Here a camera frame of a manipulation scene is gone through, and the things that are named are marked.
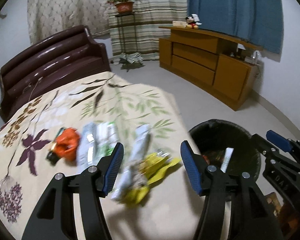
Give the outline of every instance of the screw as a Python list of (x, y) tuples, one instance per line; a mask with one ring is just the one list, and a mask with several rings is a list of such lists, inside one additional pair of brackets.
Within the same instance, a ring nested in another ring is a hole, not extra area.
[(57, 173), (55, 176), (54, 176), (55, 179), (59, 180), (59, 179), (62, 179), (63, 178), (63, 174), (62, 173)]
[(250, 178), (250, 174), (247, 172), (243, 172), (242, 177), (244, 177), (245, 179), (248, 179), (248, 178)]
[(97, 171), (97, 167), (96, 166), (90, 166), (88, 168), (88, 171), (91, 172), (91, 173), (93, 173), (93, 172)]
[(208, 171), (214, 172), (216, 170), (217, 170), (217, 168), (215, 166), (213, 166), (213, 165), (208, 166)]

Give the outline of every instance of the wooden cabinet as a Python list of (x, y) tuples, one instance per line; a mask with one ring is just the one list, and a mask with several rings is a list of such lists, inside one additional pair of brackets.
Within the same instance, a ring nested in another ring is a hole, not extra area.
[(171, 29), (169, 39), (159, 39), (160, 66), (207, 91), (233, 110), (248, 97), (256, 66), (228, 57), (237, 43), (262, 50), (238, 38), (200, 29)]
[(239, 100), (248, 73), (248, 65), (220, 55), (213, 87), (233, 100)]

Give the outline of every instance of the cabinet top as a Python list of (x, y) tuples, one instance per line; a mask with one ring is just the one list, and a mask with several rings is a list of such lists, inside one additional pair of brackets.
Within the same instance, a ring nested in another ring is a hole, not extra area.
[(159, 26), (159, 28), (161, 28), (161, 29), (170, 29), (170, 30), (175, 30), (175, 31), (183, 31), (183, 32), (201, 33), (201, 34), (221, 38), (221, 39), (224, 39), (224, 40), (233, 41), (235, 43), (240, 43), (243, 46), (245, 46), (247, 48), (251, 48), (253, 50), (260, 50), (260, 51), (263, 50), (262, 46), (246, 42), (246, 41), (244, 41), (244, 40), (242, 40), (238, 37), (229, 36), (229, 35), (214, 32), (214, 31), (208, 31), (208, 30), (203, 30), (203, 29), (189, 29), (189, 28), (185, 28), (185, 27), (175, 27), (175, 26), (171, 26), (171, 27)]

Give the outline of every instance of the white tile floor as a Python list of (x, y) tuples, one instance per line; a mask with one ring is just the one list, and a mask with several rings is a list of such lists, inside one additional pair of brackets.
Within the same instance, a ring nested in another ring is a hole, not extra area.
[[(248, 98), (240, 110), (235, 112), (199, 87), (160, 68), (158, 61), (145, 61), (144, 64), (144, 67), (129, 72), (121, 70), (121, 64), (112, 64), (111, 69), (128, 82), (149, 84), (172, 93), (188, 130), (209, 119), (223, 119), (237, 123), (251, 134), (258, 133), (265, 137), (268, 130), (274, 130), (285, 138), (295, 140), (289, 130), (256, 101)], [(257, 184), (265, 195), (274, 189), (262, 176), (264, 160), (265, 157), (261, 156), (262, 166)]]

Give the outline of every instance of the small box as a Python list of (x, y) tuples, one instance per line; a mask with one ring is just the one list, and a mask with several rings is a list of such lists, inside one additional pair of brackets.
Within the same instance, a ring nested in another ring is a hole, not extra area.
[(186, 27), (187, 22), (183, 22), (183, 21), (172, 21), (172, 26), (175, 27)]

